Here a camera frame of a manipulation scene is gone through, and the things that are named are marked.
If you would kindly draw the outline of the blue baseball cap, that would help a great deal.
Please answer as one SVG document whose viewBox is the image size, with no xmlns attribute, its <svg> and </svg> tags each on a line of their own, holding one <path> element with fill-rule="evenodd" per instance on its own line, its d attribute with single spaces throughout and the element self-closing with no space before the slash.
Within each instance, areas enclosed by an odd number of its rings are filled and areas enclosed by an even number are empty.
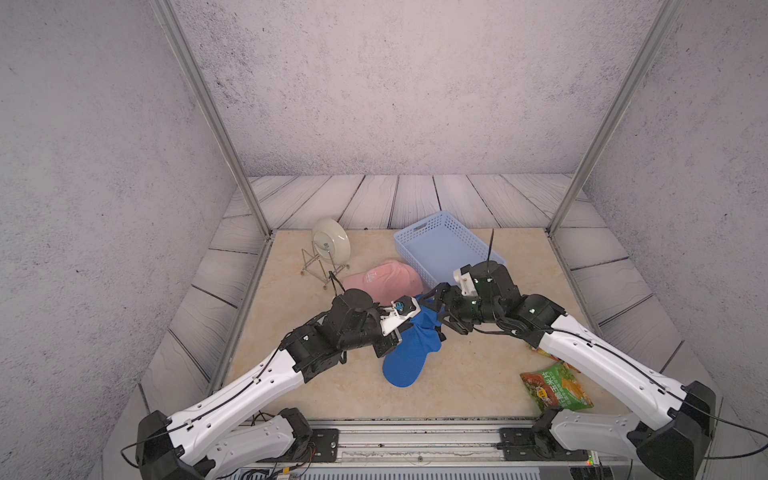
<svg viewBox="0 0 768 480">
<path fill-rule="evenodd" d="M 407 388 L 416 382 L 428 355 L 438 352 L 445 340 L 435 302 L 422 297 L 418 301 L 421 312 L 411 320 L 411 327 L 402 333 L 402 342 L 383 361 L 385 379 L 399 388 Z"/>
</svg>

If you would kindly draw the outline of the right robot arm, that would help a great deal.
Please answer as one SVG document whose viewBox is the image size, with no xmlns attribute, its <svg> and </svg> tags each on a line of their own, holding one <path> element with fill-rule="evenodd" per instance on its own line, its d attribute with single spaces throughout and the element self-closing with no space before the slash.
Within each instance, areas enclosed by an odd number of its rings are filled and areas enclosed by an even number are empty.
<svg viewBox="0 0 768 480">
<path fill-rule="evenodd" d="M 625 355 L 547 297 L 521 293 L 507 268 L 495 261 L 466 265 L 454 280 L 418 301 L 442 325 L 467 335 L 492 323 L 498 334 L 573 366 L 630 410 L 600 415 L 548 407 L 531 428 L 536 456 L 560 459 L 595 451 L 636 460 L 661 479 L 696 478 L 716 427 L 726 423 L 714 413 L 712 389 L 698 381 L 684 385 Z"/>
</svg>

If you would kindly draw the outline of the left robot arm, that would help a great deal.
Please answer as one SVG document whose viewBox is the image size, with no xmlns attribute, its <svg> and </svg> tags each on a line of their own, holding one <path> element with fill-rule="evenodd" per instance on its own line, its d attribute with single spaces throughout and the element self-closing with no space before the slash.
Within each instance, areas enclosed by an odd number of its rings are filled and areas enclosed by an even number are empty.
<svg viewBox="0 0 768 480">
<path fill-rule="evenodd" d="M 391 353 L 420 306 L 403 296 L 382 306 L 359 289 L 287 333 L 266 359 L 193 406 L 170 416 L 154 411 L 138 426 L 131 467 L 144 479 L 224 479 L 261 460 L 301 462 L 313 434 L 296 408 L 247 425 L 265 406 L 370 346 Z"/>
</svg>

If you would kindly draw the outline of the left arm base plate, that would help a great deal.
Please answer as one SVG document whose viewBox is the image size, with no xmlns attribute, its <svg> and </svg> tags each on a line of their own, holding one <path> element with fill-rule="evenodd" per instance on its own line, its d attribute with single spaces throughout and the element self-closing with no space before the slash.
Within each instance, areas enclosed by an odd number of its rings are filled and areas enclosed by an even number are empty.
<svg viewBox="0 0 768 480">
<path fill-rule="evenodd" d="M 309 437 L 295 439 L 292 433 L 279 434 L 276 447 L 271 447 L 268 456 L 256 463 L 283 463 L 306 465 L 309 463 L 333 463 L 337 459 L 339 430 L 316 429 Z"/>
</svg>

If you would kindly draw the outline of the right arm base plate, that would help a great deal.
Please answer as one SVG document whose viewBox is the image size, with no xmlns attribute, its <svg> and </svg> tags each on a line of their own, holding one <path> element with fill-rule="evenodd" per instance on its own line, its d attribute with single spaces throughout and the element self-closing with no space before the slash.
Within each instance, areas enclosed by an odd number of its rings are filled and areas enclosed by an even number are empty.
<svg viewBox="0 0 768 480">
<path fill-rule="evenodd" d="M 586 462 L 590 453 L 586 450 L 567 450 L 547 431 L 534 428 L 501 428 L 496 448 L 505 461 L 528 462 Z"/>
</svg>

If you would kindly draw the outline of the pink baseball cap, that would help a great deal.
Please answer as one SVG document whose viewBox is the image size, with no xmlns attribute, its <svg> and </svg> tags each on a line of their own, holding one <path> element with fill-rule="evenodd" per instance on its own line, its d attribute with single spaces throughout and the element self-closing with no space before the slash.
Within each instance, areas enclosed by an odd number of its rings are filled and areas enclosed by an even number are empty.
<svg viewBox="0 0 768 480">
<path fill-rule="evenodd" d="M 390 305 L 403 296 L 416 297 L 424 288 L 417 272 L 396 260 L 387 260 L 366 272 L 348 276 L 342 280 L 342 285 L 345 289 L 366 292 L 381 305 Z"/>
</svg>

